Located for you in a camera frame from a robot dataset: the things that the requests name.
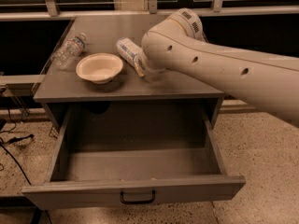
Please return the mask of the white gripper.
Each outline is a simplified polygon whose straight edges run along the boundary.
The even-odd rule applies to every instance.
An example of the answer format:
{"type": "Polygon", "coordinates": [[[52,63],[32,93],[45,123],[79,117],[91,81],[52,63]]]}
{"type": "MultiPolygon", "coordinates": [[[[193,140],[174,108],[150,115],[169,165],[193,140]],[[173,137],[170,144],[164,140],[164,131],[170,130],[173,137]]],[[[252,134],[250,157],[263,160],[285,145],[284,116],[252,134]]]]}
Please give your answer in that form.
{"type": "Polygon", "coordinates": [[[158,75],[164,71],[164,68],[153,67],[142,49],[134,57],[134,68],[140,77],[158,75]]]}

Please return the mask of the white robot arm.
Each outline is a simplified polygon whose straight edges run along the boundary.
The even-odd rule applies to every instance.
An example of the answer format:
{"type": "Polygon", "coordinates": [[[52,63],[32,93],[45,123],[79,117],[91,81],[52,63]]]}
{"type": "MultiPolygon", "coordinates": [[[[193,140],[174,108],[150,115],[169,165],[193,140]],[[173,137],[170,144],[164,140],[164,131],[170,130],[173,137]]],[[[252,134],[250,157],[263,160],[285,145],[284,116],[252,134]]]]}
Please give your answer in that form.
{"type": "Polygon", "coordinates": [[[298,58],[207,43],[188,8],[148,29],[141,48],[148,72],[180,72],[299,127],[298,58]]]}

